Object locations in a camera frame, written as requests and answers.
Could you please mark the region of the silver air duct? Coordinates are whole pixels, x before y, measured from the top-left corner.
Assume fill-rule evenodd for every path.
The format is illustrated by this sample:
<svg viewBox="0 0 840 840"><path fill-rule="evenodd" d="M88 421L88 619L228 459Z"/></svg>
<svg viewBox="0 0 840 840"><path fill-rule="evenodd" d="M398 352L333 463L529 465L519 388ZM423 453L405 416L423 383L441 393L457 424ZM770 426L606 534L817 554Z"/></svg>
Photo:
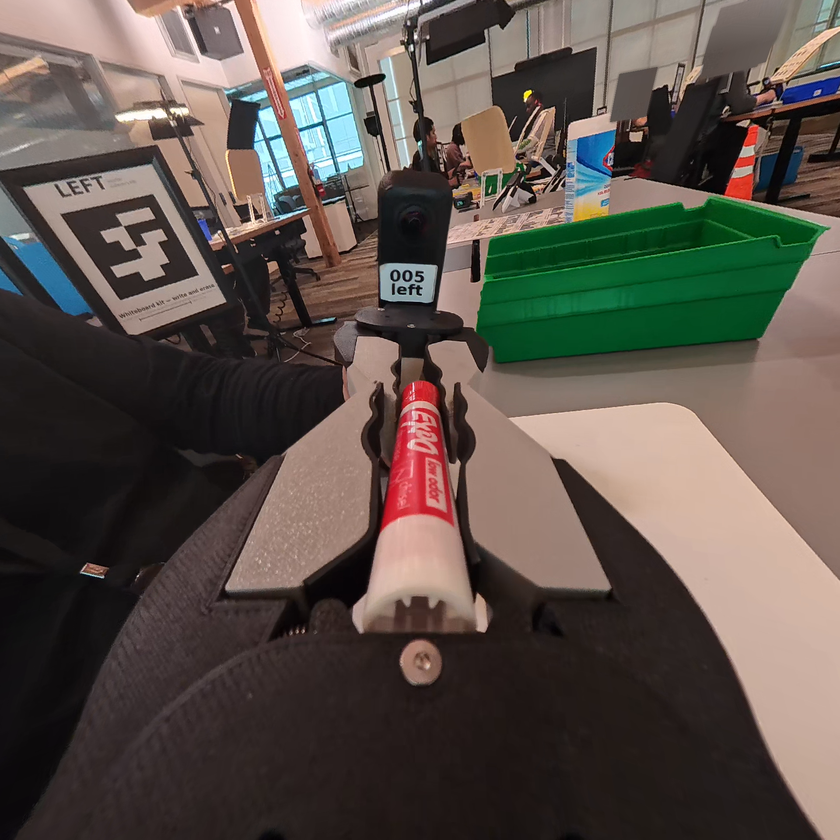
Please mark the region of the silver air duct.
<svg viewBox="0 0 840 840"><path fill-rule="evenodd" d="M423 5L422 1L301 1L301 10L310 28L322 31L336 52L396 32Z"/></svg>

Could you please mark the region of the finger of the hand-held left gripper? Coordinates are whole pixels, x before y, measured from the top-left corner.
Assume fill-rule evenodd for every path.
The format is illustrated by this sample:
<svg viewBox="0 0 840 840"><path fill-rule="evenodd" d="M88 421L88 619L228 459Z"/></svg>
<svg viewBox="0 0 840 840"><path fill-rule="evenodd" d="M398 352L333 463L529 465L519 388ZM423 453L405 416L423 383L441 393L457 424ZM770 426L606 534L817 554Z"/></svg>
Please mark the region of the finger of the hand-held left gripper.
<svg viewBox="0 0 840 840"><path fill-rule="evenodd" d="M358 393L369 393L377 383L382 384L387 401L395 401L401 358L399 344L379 336L356 338L353 360L344 374L344 400Z"/></svg>
<svg viewBox="0 0 840 840"><path fill-rule="evenodd" d="M422 379L435 385L440 397L453 397L456 385L470 385L473 354L468 344L459 340L430 343L425 351Z"/></svg>

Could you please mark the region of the printed paper sheets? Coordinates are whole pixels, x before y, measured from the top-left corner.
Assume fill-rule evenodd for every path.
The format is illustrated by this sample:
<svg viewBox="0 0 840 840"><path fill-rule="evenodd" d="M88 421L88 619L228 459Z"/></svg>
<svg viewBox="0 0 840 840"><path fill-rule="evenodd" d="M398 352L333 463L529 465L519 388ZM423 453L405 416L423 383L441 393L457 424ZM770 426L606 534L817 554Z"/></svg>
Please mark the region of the printed paper sheets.
<svg viewBox="0 0 840 840"><path fill-rule="evenodd" d="M474 240L529 232L563 224L564 221L565 211L562 206L479 220L451 229L448 233L447 247L471 243Z"/></svg>

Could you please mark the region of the black wall screen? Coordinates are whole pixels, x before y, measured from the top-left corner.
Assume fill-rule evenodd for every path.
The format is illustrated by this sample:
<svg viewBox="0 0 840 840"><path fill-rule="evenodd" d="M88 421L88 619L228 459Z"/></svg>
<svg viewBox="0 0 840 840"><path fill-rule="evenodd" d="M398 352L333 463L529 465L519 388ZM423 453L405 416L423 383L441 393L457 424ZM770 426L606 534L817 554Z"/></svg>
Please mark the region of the black wall screen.
<svg viewBox="0 0 840 840"><path fill-rule="evenodd" d="M525 120L523 93L542 94L543 106L555 108L555 128L593 115L597 48L578 52L558 49L519 61L514 70L495 76L490 81L491 99L508 122L516 120L521 129Z"/></svg>

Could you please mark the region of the black loudspeaker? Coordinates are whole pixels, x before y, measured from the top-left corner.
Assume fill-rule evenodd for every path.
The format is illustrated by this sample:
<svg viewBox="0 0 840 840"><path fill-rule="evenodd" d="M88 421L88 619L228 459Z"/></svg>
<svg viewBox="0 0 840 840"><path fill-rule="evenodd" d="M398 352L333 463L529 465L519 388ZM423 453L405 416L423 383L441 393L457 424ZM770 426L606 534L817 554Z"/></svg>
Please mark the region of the black loudspeaker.
<svg viewBox="0 0 840 840"><path fill-rule="evenodd" d="M202 56L227 60L244 54L233 15L225 5L185 5L183 13Z"/></svg>

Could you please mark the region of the studio light on stand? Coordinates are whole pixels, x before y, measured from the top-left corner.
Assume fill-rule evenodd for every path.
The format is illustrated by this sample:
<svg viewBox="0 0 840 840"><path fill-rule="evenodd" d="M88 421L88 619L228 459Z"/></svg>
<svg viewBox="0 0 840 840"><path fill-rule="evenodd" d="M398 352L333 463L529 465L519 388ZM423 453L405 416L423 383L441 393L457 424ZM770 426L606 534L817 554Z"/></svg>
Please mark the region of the studio light on stand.
<svg viewBox="0 0 840 840"><path fill-rule="evenodd" d="M192 178L198 183L209 205L213 209L216 209L215 201L208 191L204 176L198 167L198 163L194 159L193 153L186 143L185 135L182 131L182 128L187 126L191 118L188 108L185 105L171 99L161 99L159 101L137 101L131 108L116 113L115 118L121 123L147 122L152 128L156 129L161 128L161 123L166 123L182 147L185 157L191 167L190 174ZM245 265L239 257L238 250L231 238L228 236L225 226L220 224L219 229L222 235L224 249L227 251L227 256L229 257L228 262L234 267L234 277L240 281L239 285L244 289L246 299L250 301L254 307L257 307L259 305L259 301L255 289L253 288L253 284L250 282L250 278L245 270ZM306 350L305 348L297 346L293 342L285 339L280 334L279 330L270 323L267 315L263 311L258 310L256 315L257 329L265 333L267 336L268 355L275 354L278 360L280 360L279 347L282 345L326 364L340 366L340 362L336 360L327 359L318 353Z"/></svg>

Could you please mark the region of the wooden desk with black legs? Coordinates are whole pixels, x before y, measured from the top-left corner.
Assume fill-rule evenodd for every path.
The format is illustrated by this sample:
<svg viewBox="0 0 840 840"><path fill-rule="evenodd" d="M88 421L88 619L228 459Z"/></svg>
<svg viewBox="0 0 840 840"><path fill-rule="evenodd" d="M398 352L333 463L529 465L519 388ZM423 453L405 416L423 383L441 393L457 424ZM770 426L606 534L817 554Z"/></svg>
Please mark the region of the wooden desk with black legs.
<svg viewBox="0 0 840 840"><path fill-rule="evenodd" d="M335 317L314 319L302 298L298 275L309 275L320 280L312 268L300 266L304 256L306 211L297 211L280 217L234 228L224 228L209 239L213 252L222 266L232 266L234 283L245 304L250 324L260 328L268 322L270 311L270 263L277 263L280 279L297 314L301 328L336 323Z"/></svg>

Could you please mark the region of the person's left forearm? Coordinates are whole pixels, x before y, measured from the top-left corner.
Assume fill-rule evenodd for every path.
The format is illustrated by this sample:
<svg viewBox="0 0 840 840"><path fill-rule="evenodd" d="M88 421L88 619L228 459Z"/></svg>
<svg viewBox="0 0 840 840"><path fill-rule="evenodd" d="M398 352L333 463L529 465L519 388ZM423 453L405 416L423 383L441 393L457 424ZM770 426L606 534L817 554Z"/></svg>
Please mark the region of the person's left forearm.
<svg viewBox="0 0 840 840"><path fill-rule="evenodd" d="M2 341L199 454L281 455L346 400L342 367L226 360L93 327L2 291Z"/></svg>

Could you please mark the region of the black light flag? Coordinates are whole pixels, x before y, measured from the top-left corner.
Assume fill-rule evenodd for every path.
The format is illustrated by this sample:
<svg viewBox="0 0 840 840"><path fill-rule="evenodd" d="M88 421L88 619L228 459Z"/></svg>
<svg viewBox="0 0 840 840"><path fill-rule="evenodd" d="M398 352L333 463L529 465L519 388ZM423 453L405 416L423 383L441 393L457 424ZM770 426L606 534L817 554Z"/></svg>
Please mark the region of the black light flag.
<svg viewBox="0 0 840 840"><path fill-rule="evenodd" d="M255 148L259 110L259 104L254 101L234 99L229 103L228 151L252 151Z"/></svg>

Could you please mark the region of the disinfecting wipes canister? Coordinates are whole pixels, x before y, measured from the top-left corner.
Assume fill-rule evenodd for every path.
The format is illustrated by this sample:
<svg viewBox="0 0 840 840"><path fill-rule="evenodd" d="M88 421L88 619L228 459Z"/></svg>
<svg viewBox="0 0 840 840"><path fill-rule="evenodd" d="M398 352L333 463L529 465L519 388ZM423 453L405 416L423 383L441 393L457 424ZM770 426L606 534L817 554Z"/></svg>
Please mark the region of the disinfecting wipes canister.
<svg viewBox="0 0 840 840"><path fill-rule="evenodd" d="M615 139L616 123L606 113L570 125L565 158L565 223L609 214Z"/></svg>

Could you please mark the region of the red dry erase marker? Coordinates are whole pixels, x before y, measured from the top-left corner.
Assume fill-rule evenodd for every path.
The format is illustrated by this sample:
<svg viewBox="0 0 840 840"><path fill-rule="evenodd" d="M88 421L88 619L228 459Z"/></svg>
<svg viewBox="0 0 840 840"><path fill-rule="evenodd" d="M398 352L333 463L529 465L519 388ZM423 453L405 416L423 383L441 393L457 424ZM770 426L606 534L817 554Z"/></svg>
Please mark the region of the red dry erase marker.
<svg viewBox="0 0 840 840"><path fill-rule="evenodd" d="M443 421L428 404L402 408L397 420L361 622L378 634L476 630Z"/></svg>

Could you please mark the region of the black monitor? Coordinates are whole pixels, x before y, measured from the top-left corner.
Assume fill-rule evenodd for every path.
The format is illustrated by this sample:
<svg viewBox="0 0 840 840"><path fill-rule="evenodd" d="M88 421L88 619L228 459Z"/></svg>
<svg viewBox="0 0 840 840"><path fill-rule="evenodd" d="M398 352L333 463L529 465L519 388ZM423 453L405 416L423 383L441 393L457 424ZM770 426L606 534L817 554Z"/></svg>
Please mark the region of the black monitor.
<svg viewBox="0 0 840 840"><path fill-rule="evenodd" d="M651 165L649 181L677 185L685 178L717 96L716 77L688 85L665 141Z"/></svg>

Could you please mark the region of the green plastic bin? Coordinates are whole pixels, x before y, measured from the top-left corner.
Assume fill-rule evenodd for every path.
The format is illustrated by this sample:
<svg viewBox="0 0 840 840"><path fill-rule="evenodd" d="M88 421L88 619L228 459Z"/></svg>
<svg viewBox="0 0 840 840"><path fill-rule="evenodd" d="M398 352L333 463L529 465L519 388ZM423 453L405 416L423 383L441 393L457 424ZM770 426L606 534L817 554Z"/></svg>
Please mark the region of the green plastic bin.
<svg viewBox="0 0 840 840"><path fill-rule="evenodd" d="M712 196L495 237L476 332L498 363L758 340L825 231Z"/></svg>

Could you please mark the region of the white whiteboard sheet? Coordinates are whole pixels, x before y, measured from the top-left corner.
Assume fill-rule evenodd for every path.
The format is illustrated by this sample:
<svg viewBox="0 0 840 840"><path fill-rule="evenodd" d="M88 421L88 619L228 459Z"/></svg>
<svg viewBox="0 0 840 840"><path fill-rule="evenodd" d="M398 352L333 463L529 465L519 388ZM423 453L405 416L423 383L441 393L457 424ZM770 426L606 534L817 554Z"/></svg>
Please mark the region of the white whiteboard sheet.
<svg viewBox="0 0 840 840"><path fill-rule="evenodd" d="M839 582L688 408L517 416L677 573L713 625L778 770L839 838Z"/></svg>

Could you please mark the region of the framed fiducial marker sign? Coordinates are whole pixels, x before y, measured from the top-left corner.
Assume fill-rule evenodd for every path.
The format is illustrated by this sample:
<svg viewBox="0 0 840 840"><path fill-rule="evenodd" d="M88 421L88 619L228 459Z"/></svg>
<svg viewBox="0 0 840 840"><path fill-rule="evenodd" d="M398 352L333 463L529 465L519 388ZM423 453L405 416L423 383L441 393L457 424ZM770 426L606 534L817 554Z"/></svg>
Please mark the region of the framed fiducial marker sign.
<svg viewBox="0 0 840 840"><path fill-rule="evenodd" d="M2 171L2 188L111 331L164 339L238 306L156 146Z"/></svg>

